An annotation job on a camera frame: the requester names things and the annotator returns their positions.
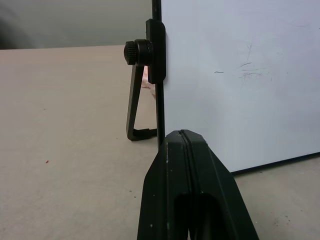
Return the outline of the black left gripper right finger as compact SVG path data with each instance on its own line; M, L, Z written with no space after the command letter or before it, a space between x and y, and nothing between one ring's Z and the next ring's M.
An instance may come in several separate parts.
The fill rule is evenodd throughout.
M258 234L232 174L190 130L181 130L190 191L192 240L257 240Z

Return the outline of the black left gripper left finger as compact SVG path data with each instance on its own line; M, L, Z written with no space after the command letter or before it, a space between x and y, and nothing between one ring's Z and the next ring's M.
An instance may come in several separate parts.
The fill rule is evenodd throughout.
M144 178L137 239L188 238L191 188L186 156L180 132L168 134Z

